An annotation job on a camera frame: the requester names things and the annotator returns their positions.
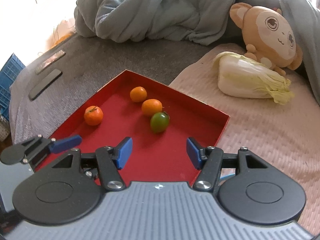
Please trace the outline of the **large orange tangerine left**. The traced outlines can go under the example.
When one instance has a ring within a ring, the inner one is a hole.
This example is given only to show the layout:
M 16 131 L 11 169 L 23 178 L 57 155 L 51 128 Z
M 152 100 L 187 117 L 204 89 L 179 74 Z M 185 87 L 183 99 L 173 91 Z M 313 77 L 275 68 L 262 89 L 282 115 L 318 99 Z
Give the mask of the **large orange tangerine left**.
M 86 108 L 84 113 L 85 123 L 89 126 L 99 125 L 104 117 L 102 109 L 98 106 L 89 106 Z

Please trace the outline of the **red cardboard tray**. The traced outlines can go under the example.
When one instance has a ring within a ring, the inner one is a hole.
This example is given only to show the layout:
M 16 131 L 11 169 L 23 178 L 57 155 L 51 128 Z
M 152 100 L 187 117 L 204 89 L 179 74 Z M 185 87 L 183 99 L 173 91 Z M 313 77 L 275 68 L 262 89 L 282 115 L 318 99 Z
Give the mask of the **red cardboard tray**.
M 130 91 L 141 86 L 148 98 L 159 100 L 170 116 L 163 133 L 153 133 L 150 119 L 140 103 L 130 99 Z M 97 126 L 85 123 L 87 107 L 98 106 L 104 117 Z M 199 172 L 186 152 L 189 137 L 202 146 L 215 146 L 229 116 L 214 107 L 189 97 L 152 79 L 125 70 L 78 108 L 52 134 L 55 139 L 82 137 L 80 150 L 94 152 L 103 146 L 116 146 L 125 137 L 133 140 L 132 153 L 120 171 L 126 184 L 132 181 L 187 181 L 192 184 Z

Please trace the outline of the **green tomato back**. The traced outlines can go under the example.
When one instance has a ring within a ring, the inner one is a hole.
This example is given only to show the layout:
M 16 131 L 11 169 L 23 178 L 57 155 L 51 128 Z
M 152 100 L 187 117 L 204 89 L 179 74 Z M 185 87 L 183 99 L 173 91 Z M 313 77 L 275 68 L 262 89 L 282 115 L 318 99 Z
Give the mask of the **green tomato back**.
M 166 112 L 159 112 L 152 116 L 150 127 L 153 133 L 164 132 L 169 126 L 170 116 Z

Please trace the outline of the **orange tangerine back right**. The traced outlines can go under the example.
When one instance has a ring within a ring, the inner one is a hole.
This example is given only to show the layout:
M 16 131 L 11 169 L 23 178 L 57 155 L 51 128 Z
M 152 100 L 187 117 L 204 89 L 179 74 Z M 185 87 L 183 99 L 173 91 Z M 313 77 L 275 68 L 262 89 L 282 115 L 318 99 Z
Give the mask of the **orange tangerine back right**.
M 157 99 L 148 99 L 142 103 L 142 113 L 146 116 L 153 116 L 163 110 L 162 103 Z

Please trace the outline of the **small orange kumquat back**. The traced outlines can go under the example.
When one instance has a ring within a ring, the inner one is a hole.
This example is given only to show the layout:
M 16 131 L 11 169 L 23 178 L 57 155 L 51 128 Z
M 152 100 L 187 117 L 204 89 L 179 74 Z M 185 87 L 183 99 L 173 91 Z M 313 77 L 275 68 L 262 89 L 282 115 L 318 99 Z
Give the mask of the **small orange kumquat back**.
M 143 102 L 147 97 L 147 91 L 141 86 L 135 87 L 130 91 L 130 99 L 133 102 Z

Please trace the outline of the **black flat remote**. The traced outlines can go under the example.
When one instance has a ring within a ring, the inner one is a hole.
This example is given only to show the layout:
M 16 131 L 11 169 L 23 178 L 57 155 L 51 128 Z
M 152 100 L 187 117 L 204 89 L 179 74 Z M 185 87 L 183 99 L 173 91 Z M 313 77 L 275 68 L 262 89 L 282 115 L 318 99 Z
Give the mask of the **black flat remote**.
M 54 81 L 56 81 L 62 72 L 58 69 L 52 70 L 42 80 L 40 80 L 29 92 L 29 99 L 35 100 L 43 91 L 45 91 Z

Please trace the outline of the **blue plastic crate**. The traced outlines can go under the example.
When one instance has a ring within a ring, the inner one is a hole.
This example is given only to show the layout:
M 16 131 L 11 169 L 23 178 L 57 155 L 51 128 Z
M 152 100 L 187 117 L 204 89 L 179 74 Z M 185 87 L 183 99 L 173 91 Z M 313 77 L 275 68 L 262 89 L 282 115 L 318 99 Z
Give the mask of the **blue plastic crate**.
M 9 120 L 10 86 L 14 83 L 25 65 L 13 53 L 1 69 L 0 74 L 0 103 L 1 115 Z

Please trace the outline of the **napa cabbage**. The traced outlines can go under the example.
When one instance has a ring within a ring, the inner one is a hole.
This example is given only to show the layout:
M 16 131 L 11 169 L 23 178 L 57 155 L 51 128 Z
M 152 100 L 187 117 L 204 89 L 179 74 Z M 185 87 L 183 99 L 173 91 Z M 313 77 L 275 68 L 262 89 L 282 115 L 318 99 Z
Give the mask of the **napa cabbage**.
M 246 99 L 273 99 L 284 105 L 295 95 L 291 81 L 261 63 L 231 51 L 213 59 L 218 70 L 217 86 L 228 96 Z

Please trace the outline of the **shiny flat packet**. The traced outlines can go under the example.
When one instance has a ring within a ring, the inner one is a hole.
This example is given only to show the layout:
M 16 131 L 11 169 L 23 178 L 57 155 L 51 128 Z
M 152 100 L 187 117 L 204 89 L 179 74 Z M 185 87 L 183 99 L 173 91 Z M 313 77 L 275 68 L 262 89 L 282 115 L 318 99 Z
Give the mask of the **shiny flat packet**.
M 66 52 L 63 50 L 58 51 L 57 53 L 53 54 L 48 59 L 44 60 L 40 65 L 38 65 L 35 69 L 35 74 L 39 75 L 43 72 L 46 68 L 48 68 L 51 64 L 65 56 Z

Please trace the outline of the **monkey plush toy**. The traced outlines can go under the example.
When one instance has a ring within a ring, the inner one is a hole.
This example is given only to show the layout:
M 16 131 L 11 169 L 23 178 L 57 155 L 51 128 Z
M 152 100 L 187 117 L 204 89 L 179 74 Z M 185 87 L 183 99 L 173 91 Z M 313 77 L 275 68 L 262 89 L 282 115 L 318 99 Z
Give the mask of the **monkey plush toy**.
M 247 50 L 245 57 L 282 76 L 286 75 L 284 68 L 295 70 L 302 64 L 302 49 L 281 10 L 235 3 L 229 15 L 241 29 Z

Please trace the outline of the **grey-blue duvet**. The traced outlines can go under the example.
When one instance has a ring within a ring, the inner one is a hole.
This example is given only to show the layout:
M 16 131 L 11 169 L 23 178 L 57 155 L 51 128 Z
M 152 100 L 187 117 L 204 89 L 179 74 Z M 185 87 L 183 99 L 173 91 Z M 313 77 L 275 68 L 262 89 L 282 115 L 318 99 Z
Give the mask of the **grey-blue duvet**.
M 234 3 L 281 9 L 303 51 L 306 74 L 319 98 L 319 10 L 308 0 L 77 0 L 76 32 L 114 42 L 166 39 L 204 46 L 235 38 Z

